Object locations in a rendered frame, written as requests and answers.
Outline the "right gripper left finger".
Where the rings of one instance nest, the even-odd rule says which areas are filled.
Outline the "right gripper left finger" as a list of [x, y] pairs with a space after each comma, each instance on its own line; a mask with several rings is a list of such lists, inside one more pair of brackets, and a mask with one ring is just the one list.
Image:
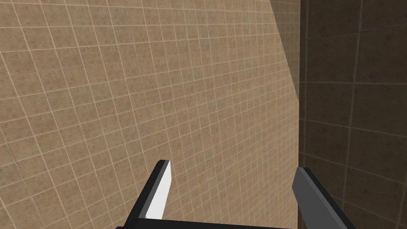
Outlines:
[[171, 181], [171, 162], [159, 160], [127, 219], [162, 219]]

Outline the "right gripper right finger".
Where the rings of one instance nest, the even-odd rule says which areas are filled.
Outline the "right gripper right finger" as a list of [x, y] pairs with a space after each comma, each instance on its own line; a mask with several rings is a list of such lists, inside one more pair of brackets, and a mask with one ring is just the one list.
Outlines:
[[356, 229], [309, 168], [296, 168], [292, 190], [307, 229]]

